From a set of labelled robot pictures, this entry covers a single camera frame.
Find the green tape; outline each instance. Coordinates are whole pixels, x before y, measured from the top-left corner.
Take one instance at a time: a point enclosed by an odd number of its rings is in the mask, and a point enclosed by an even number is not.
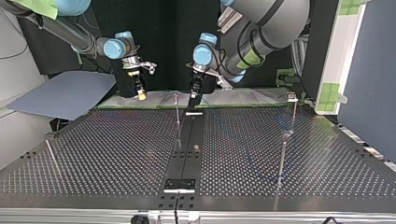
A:
[[[247,61],[247,63],[250,63],[252,65],[259,65],[262,63],[262,61],[260,60],[260,57],[257,56],[257,54],[253,51],[253,49],[251,49],[248,54],[244,57],[245,61]],[[237,65],[238,68],[240,69],[248,69],[249,65],[245,64],[244,62],[240,62]]]
[[[361,0],[343,0],[338,14],[342,16],[358,15],[361,5]]]
[[[323,83],[317,111],[333,112],[338,104],[340,84]]]
[[[58,16],[58,7],[56,6],[55,0],[11,0],[19,3],[24,7],[31,9],[33,12],[50,17],[56,20]]]

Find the metal rod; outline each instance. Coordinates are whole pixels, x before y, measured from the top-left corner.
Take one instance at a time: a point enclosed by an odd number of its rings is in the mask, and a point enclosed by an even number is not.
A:
[[[177,115],[177,127],[180,129],[180,115],[178,111],[178,93],[175,94],[175,105],[176,105],[176,115]]]
[[[280,186],[282,184],[282,174],[283,174],[283,166],[285,164],[285,155],[286,155],[286,142],[282,143],[282,151],[280,152],[280,165],[279,165],[279,175],[277,180],[277,185]]]
[[[53,160],[56,160],[55,155],[53,154],[53,151],[52,151],[52,147],[50,146],[50,141],[48,139],[46,139],[46,144],[47,144],[47,147],[49,148],[50,156],[52,157]]]
[[[294,110],[293,110],[293,120],[291,121],[291,132],[294,133],[294,122],[296,120],[296,113],[297,113],[297,101],[294,102]]]

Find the metal bracket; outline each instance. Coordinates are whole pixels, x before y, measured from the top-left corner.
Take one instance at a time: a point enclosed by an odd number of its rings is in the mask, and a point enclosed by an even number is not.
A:
[[[218,20],[219,32],[227,33],[242,17],[239,12],[227,7]]]
[[[197,71],[197,72],[205,73],[207,75],[216,77],[217,80],[218,80],[217,81],[218,85],[220,85],[224,90],[230,91],[230,90],[233,89],[233,86],[230,85],[230,83],[227,81],[227,79],[225,79],[224,76],[222,76],[221,74],[219,74],[218,72],[216,72],[212,68],[207,70],[207,69],[199,68],[197,66],[191,66],[191,64],[186,64],[186,66],[191,68],[191,69],[193,69],[193,70],[195,70],[195,71]]]
[[[164,193],[195,193],[195,180],[194,179],[167,179]]]
[[[341,93],[338,93],[338,103],[347,104],[347,97]]]

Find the gray robot arm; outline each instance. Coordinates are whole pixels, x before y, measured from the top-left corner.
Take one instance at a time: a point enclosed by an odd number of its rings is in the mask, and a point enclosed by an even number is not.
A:
[[[220,0],[220,2],[240,13],[249,20],[249,23],[235,39],[237,48],[230,55],[224,50],[215,49],[217,39],[211,34],[202,34],[198,46],[194,49],[192,65],[194,76],[204,77],[205,74],[216,76],[219,84],[226,83],[224,78],[239,82],[246,70],[260,66],[266,55],[290,45],[304,29],[310,8],[309,0]],[[199,95],[198,87],[199,85],[191,84],[191,98]]]
[[[77,53],[107,56],[109,59],[122,60],[123,69],[134,80],[139,100],[146,99],[147,95],[141,77],[141,69],[147,69],[150,74],[154,74],[157,64],[142,62],[141,57],[137,54],[139,46],[135,44],[131,32],[118,33],[115,38],[96,37],[63,17],[53,20],[8,0],[0,0],[0,7],[16,16],[24,17],[37,24],[40,29],[45,29],[56,35],[70,44]]]

